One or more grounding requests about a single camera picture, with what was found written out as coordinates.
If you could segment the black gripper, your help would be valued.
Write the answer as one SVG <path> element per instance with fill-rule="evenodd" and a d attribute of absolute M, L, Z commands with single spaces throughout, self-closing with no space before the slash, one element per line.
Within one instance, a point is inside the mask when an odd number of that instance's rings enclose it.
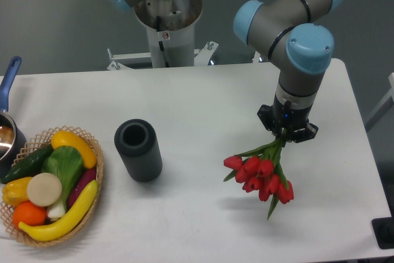
<path fill-rule="evenodd" d="M 295 110 L 279 103 L 262 105 L 257 116 L 266 130 L 271 131 L 276 138 L 284 142 L 301 143 L 314 139 L 318 132 L 318 126 L 308 119 L 309 112 L 310 108 Z"/>

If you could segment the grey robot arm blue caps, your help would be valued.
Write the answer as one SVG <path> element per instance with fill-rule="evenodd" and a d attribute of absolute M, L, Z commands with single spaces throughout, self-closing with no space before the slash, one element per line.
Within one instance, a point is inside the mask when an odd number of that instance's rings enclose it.
<path fill-rule="evenodd" d="M 155 68 L 194 65 L 195 23 L 202 0 L 111 0 L 134 9 L 146 28 Z M 268 131 L 285 142 L 313 139 L 317 126 L 308 116 L 334 50 L 334 38 L 315 21 L 342 0 L 251 0 L 237 11 L 235 35 L 279 69 L 273 104 L 258 116 Z"/>

